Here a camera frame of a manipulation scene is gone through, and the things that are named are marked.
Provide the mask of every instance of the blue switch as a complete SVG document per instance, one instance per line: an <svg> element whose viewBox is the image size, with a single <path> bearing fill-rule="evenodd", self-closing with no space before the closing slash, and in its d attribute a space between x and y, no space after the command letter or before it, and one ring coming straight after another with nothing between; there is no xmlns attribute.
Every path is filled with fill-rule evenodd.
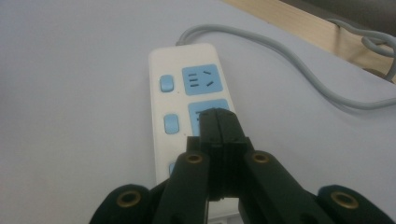
<svg viewBox="0 0 396 224"><path fill-rule="evenodd" d="M171 75L163 75L160 78L160 86L162 92L173 91L174 89L174 81Z"/></svg>
<svg viewBox="0 0 396 224"><path fill-rule="evenodd" d="M163 117L165 132L168 134L178 133L178 116L176 114L168 114Z"/></svg>

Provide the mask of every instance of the electrical socket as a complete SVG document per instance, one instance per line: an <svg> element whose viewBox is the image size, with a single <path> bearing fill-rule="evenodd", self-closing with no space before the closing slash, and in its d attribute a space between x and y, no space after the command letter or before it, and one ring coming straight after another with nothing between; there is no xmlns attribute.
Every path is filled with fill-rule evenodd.
<svg viewBox="0 0 396 224"><path fill-rule="evenodd" d="M215 64L205 64L182 69L187 95L222 91L219 71Z"/></svg>
<svg viewBox="0 0 396 224"><path fill-rule="evenodd" d="M230 110L228 103L225 99L202 101L189 104L189 113L192 127L192 134L199 136L199 114L207 109L223 108Z"/></svg>

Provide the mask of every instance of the power strip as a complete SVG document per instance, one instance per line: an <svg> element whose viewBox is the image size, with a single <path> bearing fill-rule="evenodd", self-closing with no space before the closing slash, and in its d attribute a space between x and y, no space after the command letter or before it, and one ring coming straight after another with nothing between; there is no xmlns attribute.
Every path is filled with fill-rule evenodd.
<svg viewBox="0 0 396 224"><path fill-rule="evenodd" d="M209 44L155 49L149 55L151 111L157 183L186 151L187 136L199 135L199 112L220 107L234 112L219 57ZM209 220L238 213L237 199L209 205Z"/></svg>

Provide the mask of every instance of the blue power outlet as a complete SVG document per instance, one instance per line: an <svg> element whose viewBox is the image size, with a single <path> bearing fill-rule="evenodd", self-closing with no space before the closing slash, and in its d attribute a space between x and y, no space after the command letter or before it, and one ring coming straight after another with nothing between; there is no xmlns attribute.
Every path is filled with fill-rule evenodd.
<svg viewBox="0 0 396 224"><path fill-rule="evenodd" d="M192 134L199 136L199 114L207 109L223 108L230 109L225 99L202 101L189 104L189 114L191 120Z"/></svg>
<svg viewBox="0 0 396 224"><path fill-rule="evenodd" d="M188 95L222 91L219 71L215 64L185 67L182 74Z"/></svg>

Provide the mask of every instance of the power outlet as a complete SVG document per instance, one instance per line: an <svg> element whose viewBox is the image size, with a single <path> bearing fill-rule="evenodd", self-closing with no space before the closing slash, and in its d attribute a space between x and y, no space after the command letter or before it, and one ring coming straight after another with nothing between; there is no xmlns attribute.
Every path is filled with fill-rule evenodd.
<svg viewBox="0 0 396 224"><path fill-rule="evenodd" d="M182 69L187 95L222 91L219 71L215 64L205 64Z"/></svg>
<svg viewBox="0 0 396 224"><path fill-rule="evenodd" d="M194 136L199 136L199 114L202 111L211 108L223 108L230 110L230 108L228 107L228 103L225 99L202 101L189 104L192 134Z"/></svg>

